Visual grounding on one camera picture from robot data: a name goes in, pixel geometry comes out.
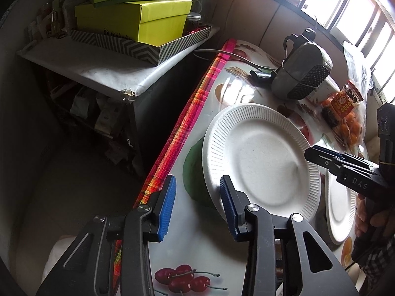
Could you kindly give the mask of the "person's right hand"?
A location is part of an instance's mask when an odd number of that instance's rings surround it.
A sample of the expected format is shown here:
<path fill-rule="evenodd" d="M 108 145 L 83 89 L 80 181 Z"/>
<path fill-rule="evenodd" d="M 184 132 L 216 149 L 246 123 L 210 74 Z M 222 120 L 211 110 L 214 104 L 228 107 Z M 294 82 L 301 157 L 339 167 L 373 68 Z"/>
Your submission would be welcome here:
<path fill-rule="evenodd" d="M 368 215 L 365 205 L 365 197 L 361 194 L 357 195 L 357 204 L 355 212 L 354 232 L 357 237 L 361 237 L 367 232 L 369 226 L 384 227 L 383 237 L 394 236 L 395 219 L 394 210 L 384 210 L 375 215 Z"/>

